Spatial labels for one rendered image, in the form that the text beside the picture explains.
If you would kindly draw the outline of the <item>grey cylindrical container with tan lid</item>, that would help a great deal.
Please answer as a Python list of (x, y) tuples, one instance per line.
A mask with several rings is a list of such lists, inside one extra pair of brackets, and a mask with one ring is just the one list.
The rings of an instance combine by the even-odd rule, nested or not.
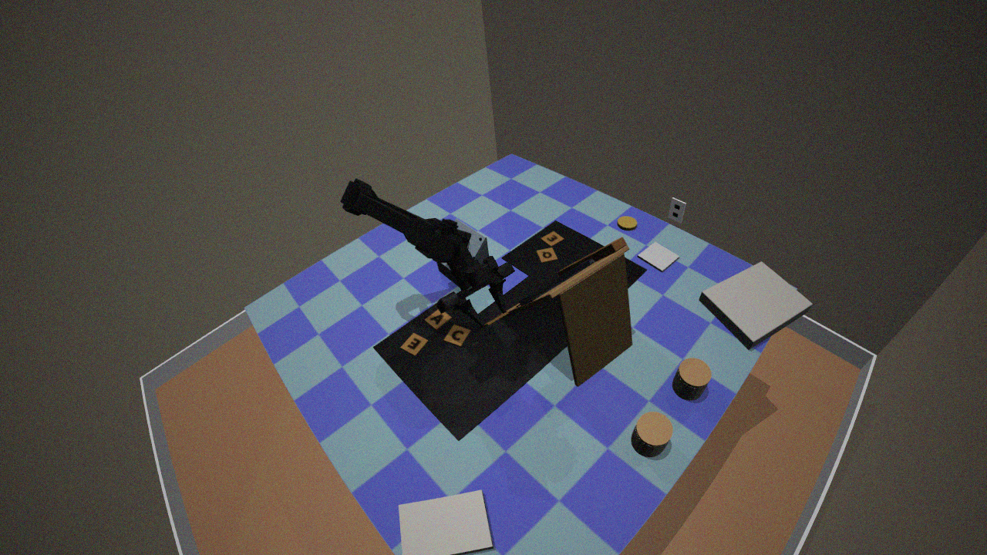
[(672, 387), (681, 399), (692, 401), (700, 398), (708, 382), (711, 382), (711, 368), (698, 358), (687, 358), (680, 363)]
[(639, 417), (632, 431), (632, 448), (644, 457), (662, 454), (672, 436), (673, 427), (669, 417), (662, 413), (648, 412)]

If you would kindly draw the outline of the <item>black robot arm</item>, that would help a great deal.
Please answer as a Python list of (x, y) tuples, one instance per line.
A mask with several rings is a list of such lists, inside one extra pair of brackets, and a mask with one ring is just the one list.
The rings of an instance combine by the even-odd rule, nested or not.
[[(363, 180), (349, 181), (342, 196), (342, 208), (359, 217), (360, 214), (378, 219), (382, 224), (392, 226), (404, 234), (409, 243), (415, 246), (426, 257), (432, 257), (434, 262), (447, 263), (451, 266), (460, 257), (471, 255), (467, 245), (471, 233), (458, 230), (457, 224), (450, 219), (423, 219), (411, 214), (397, 205), (378, 199), (370, 185)], [(477, 261), (477, 262), (476, 262)], [(485, 257), (483, 263), (473, 260), (473, 266), (459, 267), (460, 278), (467, 289), (473, 285), (479, 287), (487, 280), (493, 280), (493, 272), (498, 270), (493, 256)]]

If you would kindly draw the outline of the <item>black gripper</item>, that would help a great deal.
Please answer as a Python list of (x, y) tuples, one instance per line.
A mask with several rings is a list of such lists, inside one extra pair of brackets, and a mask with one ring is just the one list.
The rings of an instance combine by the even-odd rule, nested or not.
[(507, 281), (504, 280), (504, 278), (506, 278), (507, 275), (514, 273), (515, 270), (514, 267), (511, 266), (511, 264), (505, 263), (503, 264), (503, 266), (499, 266), (498, 270), (493, 272), (494, 275), (493, 280), (487, 280), (483, 282), (481, 285), (479, 285), (479, 287), (474, 287), (473, 285), (471, 285), (472, 288), (468, 289), (467, 291), (466, 288), (464, 287), (463, 282), (461, 281), (459, 267), (461, 266), (464, 266), (465, 268), (472, 267), (473, 260), (476, 260), (475, 257), (472, 257), (472, 255), (467, 255), (465, 257), (460, 257), (460, 259), (457, 262), (454, 262), (453, 264), (451, 264), (451, 266), (449, 266), (451, 270), (451, 274), (453, 274), (457, 282), (459, 282), (461, 291), (458, 292), (458, 294), (455, 294), (455, 292), (451, 292), (451, 294), (448, 294), (447, 296), (444, 296), (444, 298), (439, 299), (436, 304), (438, 309), (440, 310), (440, 314), (454, 307), (453, 311), (459, 310), (464, 314), (467, 314), (467, 316), (469, 316), (476, 323), (482, 326), (482, 328), (484, 328), (484, 323), (482, 321), (482, 318), (480, 318), (478, 313), (473, 309), (471, 300), (470, 299), (467, 300), (466, 297), (478, 291), (478, 289), (482, 289), (483, 287), (490, 285), (489, 291), (491, 293), (491, 296), (493, 296), (493, 299), (496, 300), (498, 308), (503, 313), (507, 312), (507, 309), (505, 308), (505, 304), (504, 304), (503, 283)]

